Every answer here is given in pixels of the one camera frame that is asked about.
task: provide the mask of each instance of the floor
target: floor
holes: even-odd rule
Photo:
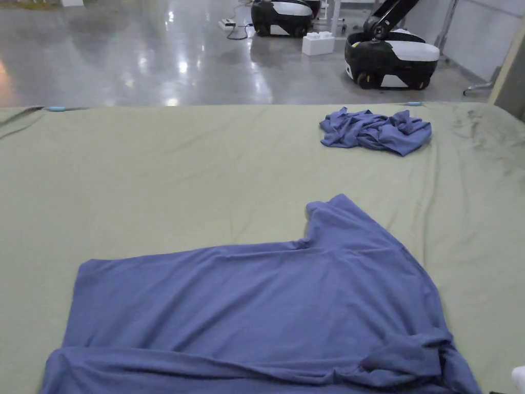
[[[0,106],[173,106],[483,100],[479,83],[440,63],[427,90],[361,90],[344,39],[308,57],[301,40],[228,40],[217,26],[237,0],[99,0],[54,11],[0,9]],[[249,7],[236,9],[238,24]],[[349,31],[366,13],[346,10]]]

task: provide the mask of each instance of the gray wall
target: gray wall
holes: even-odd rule
[[[420,0],[406,27],[433,44],[450,0]],[[489,80],[501,66],[525,13],[525,0],[459,0],[443,53]]]

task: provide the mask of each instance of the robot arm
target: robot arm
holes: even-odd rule
[[[365,36],[369,39],[385,39],[390,30],[414,8],[417,2],[418,0],[385,0],[364,23]]]

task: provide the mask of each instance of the white box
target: white box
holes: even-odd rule
[[[225,32],[230,33],[233,29],[235,29],[236,24],[231,19],[221,19],[219,21],[219,27]]]
[[[308,33],[302,38],[302,52],[308,56],[333,52],[335,37],[330,32]]]

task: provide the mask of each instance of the power strip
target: power strip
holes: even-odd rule
[[[230,33],[236,26],[235,22],[231,19],[221,19],[218,24],[219,27],[227,33]]]

